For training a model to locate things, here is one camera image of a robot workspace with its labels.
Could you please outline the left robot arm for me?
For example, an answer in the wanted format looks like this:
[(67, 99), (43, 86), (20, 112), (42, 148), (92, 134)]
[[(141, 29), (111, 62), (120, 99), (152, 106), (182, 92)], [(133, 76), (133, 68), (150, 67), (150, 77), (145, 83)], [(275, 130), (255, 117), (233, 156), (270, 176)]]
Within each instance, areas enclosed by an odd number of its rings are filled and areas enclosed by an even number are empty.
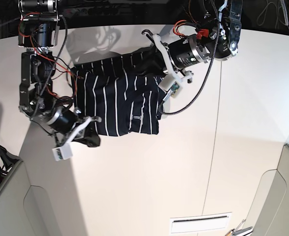
[(174, 80), (182, 74), (188, 83), (192, 82), (192, 72), (188, 67), (199, 63), (224, 61), (238, 53), (238, 43), (242, 28), (241, 0), (203, 0), (204, 18), (179, 20), (172, 27), (178, 40), (163, 42), (161, 36), (148, 29), (142, 34), (147, 36), (152, 46), (143, 59), (135, 65), (138, 76), (170, 76)]

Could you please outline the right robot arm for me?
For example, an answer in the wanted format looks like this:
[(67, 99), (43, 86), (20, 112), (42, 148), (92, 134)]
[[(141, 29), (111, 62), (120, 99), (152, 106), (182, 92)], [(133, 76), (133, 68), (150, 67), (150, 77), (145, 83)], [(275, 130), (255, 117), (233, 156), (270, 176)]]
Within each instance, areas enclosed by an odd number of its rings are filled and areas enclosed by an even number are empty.
[[(21, 20), (18, 26), (18, 44), (25, 48), (21, 54), (21, 82), (19, 109), (30, 121), (52, 130), (58, 147), (66, 142), (82, 143), (90, 148), (100, 146), (100, 137), (93, 124), (100, 118), (80, 116), (74, 106), (80, 77), (67, 65), (59, 64), (61, 54), (53, 55), (50, 48), (57, 45), (59, 22), (67, 24), (62, 15), (68, 5), (63, 0), (20, 0)], [(71, 79), (72, 96), (53, 92), (55, 72), (61, 68)]]

